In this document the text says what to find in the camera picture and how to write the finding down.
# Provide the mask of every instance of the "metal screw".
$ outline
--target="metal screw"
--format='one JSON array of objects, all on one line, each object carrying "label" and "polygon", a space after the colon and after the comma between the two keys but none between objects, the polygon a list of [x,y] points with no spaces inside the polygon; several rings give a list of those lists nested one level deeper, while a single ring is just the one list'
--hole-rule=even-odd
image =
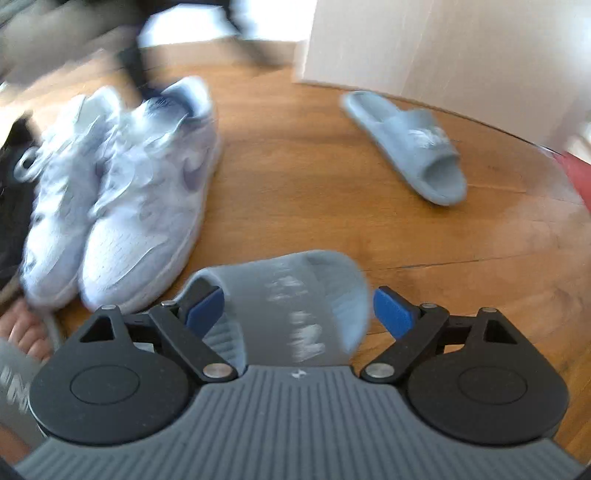
[{"label": "metal screw", "polygon": [[209,364],[203,368],[203,373],[209,378],[226,378],[232,375],[232,367],[228,364]]},{"label": "metal screw", "polygon": [[365,367],[365,373],[371,378],[388,378],[394,375],[394,367],[388,364],[369,364]]}]

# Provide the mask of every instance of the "gray ribbed panel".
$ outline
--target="gray ribbed panel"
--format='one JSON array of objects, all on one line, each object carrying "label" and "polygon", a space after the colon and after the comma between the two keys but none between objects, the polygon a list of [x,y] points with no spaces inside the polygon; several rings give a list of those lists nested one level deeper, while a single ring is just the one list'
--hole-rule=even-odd
[{"label": "gray ribbed panel", "polygon": [[567,480],[583,470],[552,441],[466,445],[419,421],[388,385],[348,367],[249,367],[208,385],[167,429],[112,448],[50,439],[18,466],[30,480]]}]

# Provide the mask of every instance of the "slipper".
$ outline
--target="slipper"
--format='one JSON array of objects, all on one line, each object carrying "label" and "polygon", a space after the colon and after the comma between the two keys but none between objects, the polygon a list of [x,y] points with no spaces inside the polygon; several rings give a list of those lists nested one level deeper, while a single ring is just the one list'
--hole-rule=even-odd
[{"label": "slipper", "polygon": [[[59,328],[53,316],[46,314],[42,321],[55,352],[63,343]],[[39,360],[0,338],[0,424],[12,430],[32,449],[45,440],[28,403],[31,382],[41,367]]]},{"label": "slipper", "polygon": [[[240,375],[247,365],[349,365],[369,326],[367,282],[355,263],[337,252],[204,268],[175,302],[186,303],[200,279],[220,287],[223,313],[210,329],[196,325],[189,313],[186,326],[199,337],[206,331],[205,344]],[[211,303],[205,307],[212,310]]]},{"label": "slipper", "polygon": [[423,198],[450,206],[466,197],[459,154],[430,111],[402,111],[373,92],[346,93],[341,105]]}]

